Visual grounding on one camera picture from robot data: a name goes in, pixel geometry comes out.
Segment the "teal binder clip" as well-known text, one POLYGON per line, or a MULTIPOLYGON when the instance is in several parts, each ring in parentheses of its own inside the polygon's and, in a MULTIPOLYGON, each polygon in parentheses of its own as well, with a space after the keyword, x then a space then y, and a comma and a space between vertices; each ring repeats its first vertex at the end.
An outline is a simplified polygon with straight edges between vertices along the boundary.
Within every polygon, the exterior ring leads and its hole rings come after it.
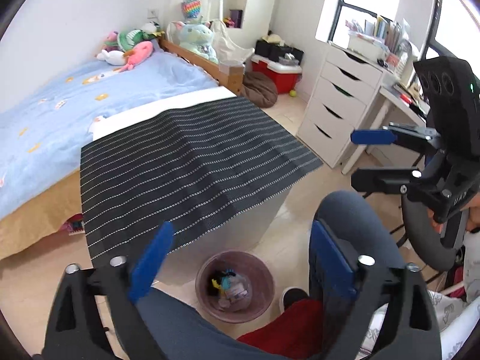
POLYGON ((232 290, 236 285, 241 283, 239 275, 233 270, 223 271, 222 274, 220 285, 224 293, 227 293, 227 291, 232 290))

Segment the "yellow hair clip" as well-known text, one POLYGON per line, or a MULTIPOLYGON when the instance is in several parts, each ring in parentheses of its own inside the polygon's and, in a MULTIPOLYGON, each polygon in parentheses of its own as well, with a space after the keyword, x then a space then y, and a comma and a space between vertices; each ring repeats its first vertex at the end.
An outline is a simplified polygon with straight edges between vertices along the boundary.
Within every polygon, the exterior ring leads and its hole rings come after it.
POLYGON ((222 280, 217 281, 216 279, 210 279, 210 284, 213 296, 221 297, 224 294, 222 280))

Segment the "white desk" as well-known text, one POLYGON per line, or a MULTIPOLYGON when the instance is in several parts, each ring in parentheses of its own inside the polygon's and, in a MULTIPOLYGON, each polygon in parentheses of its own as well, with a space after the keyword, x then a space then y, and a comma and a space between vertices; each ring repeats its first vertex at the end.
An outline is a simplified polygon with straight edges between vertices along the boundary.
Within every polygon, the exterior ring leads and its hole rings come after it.
POLYGON ((401 93, 393 85, 381 84, 373 105, 368 110, 364 121, 356 129, 378 129, 388 125, 390 121, 425 126, 425 120, 402 100, 401 93))

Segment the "white drawer cabinet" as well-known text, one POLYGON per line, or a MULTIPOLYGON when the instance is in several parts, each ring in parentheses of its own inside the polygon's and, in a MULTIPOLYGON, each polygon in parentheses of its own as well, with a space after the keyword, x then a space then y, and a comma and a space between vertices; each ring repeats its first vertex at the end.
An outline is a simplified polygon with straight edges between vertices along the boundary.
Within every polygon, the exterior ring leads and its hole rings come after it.
POLYGON ((329 45, 297 137, 331 168, 374 105, 386 70, 353 51, 329 45))

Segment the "person's right leg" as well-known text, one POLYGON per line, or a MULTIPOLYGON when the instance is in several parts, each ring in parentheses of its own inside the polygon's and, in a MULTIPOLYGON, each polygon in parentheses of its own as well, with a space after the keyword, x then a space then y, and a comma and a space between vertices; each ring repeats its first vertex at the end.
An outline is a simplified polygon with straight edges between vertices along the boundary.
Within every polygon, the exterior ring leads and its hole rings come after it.
MULTIPOLYGON (((313 219, 324 221, 331 233, 346 245, 347 261, 354 263, 365 254, 384 267, 402 268, 406 265, 374 209, 355 192, 339 190, 328 194, 322 199, 313 219)), ((322 302, 326 309, 348 306, 348 300, 334 295, 336 280, 326 272, 326 255, 320 251, 315 231, 311 231, 310 235, 308 263, 310 297, 322 302)))

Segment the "toy blocks under bed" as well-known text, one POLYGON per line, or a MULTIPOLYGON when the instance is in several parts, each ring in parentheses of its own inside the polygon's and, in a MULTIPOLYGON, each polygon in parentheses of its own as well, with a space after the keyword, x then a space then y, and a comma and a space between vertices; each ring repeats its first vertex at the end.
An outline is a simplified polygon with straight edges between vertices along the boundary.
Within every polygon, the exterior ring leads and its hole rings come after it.
POLYGON ((75 214, 67 219, 60 230, 66 232, 69 236, 84 233, 83 214, 75 214))

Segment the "red storage box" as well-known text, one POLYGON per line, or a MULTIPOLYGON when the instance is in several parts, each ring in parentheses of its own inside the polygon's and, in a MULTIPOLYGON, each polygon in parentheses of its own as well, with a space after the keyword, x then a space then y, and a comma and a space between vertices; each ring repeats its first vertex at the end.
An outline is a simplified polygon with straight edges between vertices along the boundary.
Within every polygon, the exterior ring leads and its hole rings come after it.
POLYGON ((260 55, 251 56, 251 67, 254 72, 261 72, 271 79, 278 94, 289 94, 302 75, 301 66, 283 65, 260 55))

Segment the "books on desk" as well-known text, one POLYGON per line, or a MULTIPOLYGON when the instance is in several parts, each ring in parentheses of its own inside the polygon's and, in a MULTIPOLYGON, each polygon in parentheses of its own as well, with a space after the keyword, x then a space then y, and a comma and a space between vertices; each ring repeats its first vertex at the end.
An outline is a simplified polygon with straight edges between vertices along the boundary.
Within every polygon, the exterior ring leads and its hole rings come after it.
POLYGON ((396 67, 400 61, 419 56, 419 49, 411 42, 411 26, 402 22, 388 21, 377 16, 374 22, 363 24, 347 21, 349 42, 347 49, 383 66, 396 67))

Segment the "black storage boxes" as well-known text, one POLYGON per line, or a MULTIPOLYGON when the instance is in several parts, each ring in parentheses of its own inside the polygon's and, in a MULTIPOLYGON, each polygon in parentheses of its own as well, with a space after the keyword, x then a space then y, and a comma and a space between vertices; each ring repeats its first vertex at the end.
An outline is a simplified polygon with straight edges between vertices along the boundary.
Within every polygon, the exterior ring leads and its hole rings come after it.
POLYGON ((268 43, 263 39, 256 41, 255 54, 278 62, 280 57, 285 57, 286 54, 294 55, 295 59, 299 63, 302 62, 304 52, 300 49, 291 46, 280 46, 276 43, 268 43))

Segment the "white foam board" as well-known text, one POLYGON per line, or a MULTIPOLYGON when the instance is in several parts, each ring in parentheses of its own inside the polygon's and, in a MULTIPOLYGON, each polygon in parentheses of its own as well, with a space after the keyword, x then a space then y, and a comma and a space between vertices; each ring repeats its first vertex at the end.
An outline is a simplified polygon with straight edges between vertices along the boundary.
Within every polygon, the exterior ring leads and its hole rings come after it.
POLYGON ((235 96, 236 94, 223 86, 180 94, 134 107, 106 119, 94 121, 90 125, 90 132, 93 134, 93 141, 97 141, 123 128, 151 119, 164 111, 184 109, 205 102, 213 102, 235 96))

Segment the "white shelf unit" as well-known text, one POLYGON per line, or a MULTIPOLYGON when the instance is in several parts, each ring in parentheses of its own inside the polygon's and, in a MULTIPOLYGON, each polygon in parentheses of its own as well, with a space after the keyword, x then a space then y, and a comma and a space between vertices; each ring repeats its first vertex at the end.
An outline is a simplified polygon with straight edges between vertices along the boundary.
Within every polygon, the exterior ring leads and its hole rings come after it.
POLYGON ((237 45, 249 48, 268 32, 274 3, 275 0, 202 0, 202 16, 215 20, 229 17, 232 10, 241 11, 241 26, 229 28, 228 33, 237 45))

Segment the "teal unicorn plush toy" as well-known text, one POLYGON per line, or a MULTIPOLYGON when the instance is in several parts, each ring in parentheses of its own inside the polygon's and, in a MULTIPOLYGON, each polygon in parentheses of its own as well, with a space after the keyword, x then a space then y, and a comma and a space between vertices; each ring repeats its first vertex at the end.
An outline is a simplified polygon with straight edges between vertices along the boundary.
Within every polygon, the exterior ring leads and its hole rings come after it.
POLYGON ((202 58, 218 63, 215 49, 212 47, 214 33, 204 24, 176 23, 179 46, 201 56, 202 58))

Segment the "white plush toy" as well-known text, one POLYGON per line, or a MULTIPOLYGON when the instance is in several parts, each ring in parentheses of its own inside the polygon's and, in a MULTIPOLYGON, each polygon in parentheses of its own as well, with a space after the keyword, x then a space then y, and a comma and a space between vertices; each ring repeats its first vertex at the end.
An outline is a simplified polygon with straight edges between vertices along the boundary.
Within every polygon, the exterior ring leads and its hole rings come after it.
POLYGON ((107 51, 103 49, 96 55, 96 59, 112 66, 124 66, 126 64, 126 57, 124 57, 124 53, 121 50, 107 51))

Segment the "pink fish plush toy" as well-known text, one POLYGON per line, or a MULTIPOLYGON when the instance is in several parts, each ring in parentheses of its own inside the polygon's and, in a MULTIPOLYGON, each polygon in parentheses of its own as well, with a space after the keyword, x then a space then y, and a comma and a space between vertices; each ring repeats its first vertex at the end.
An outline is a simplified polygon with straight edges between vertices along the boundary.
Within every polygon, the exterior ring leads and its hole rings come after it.
POLYGON ((151 41, 142 41, 133 49, 123 53, 125 65, 120 72, 133 70, 137 65, 143 63, 153 53, 154 47, 151 41))

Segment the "green plush toy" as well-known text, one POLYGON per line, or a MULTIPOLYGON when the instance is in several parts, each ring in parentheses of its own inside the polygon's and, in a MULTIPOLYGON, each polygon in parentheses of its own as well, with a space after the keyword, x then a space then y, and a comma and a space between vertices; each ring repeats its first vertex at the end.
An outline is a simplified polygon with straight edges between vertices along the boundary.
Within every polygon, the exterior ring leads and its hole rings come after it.
POLYGON ((138 43, 150 41, 153 38, 161 36, 162 33, 163 31, 161 30, 160 25, 154 21, 148 22, 140 28, 121 32, 112 31, 107 35, 103 42, 103 49, 106 51, 130 51, 138 43))

